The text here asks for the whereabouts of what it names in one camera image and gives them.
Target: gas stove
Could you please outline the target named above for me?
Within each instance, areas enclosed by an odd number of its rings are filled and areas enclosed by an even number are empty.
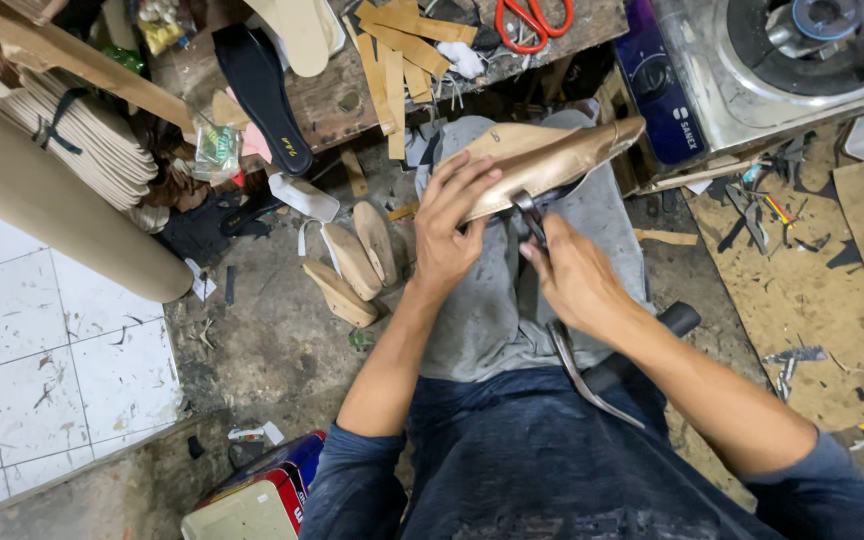
[[[864,113],[864,0],[631,0],[626,11],[616,54],[640,112],[701,134],[669,152],[658,138],[671,131],[649,132],[667,167]]]

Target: white tile floor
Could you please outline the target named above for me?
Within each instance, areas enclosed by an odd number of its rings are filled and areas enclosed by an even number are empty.
[[[0,220],[0,502],[176,421],[162,315]]]

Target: gray pants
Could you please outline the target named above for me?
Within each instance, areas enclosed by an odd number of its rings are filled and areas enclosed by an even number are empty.
[[[487,118],[466,116],[445,125],[436,161],[459,151],[494,124]],[[577,110],[557,112],[541,125],[594,127]],[[422,176],[416,178],[420,190],[425,186]],[[642,249],[611,166],[606,163],[592,170],[574,191],[541,210],[561,215],[591,239],[608,255],[631,298],[655,312],[646,300]],[[486,227],[482,255],[438,313],[425,348],[423,377],[472,383],[503,371],[561,365],[546,332],[546,322],[556,315],[539,289],[535,269],[527,262],[527,268],[520,268],[520,234],[527,232],[518,214]],[[580,369],[593,367],[612,352],[577,329],[570,328],[570,334]]]

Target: beige roll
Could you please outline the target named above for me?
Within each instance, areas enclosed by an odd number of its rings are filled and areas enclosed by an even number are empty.
[[[135,294],[171,302],[192,272],[0,114],[0,219]]]

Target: hand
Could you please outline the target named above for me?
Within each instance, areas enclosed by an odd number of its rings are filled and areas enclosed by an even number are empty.
[[[652,316],[629,296],[591,240],[558,214],[546,215],[543,223],[549,253],[534,236],[519,251],[534,266],[545,299],[566,325],[621,349],[618,340],[629,326],[646,320],[643,314]]]
[[[415,215],[418,264],[412,281],[437,300],[446,299],[482,253],[482,232],[491,216],[469,223],[465,234],[456,227],[482,193],[502,178],[491,157],[473,163],[469,159],[464,151],[438,167]]]

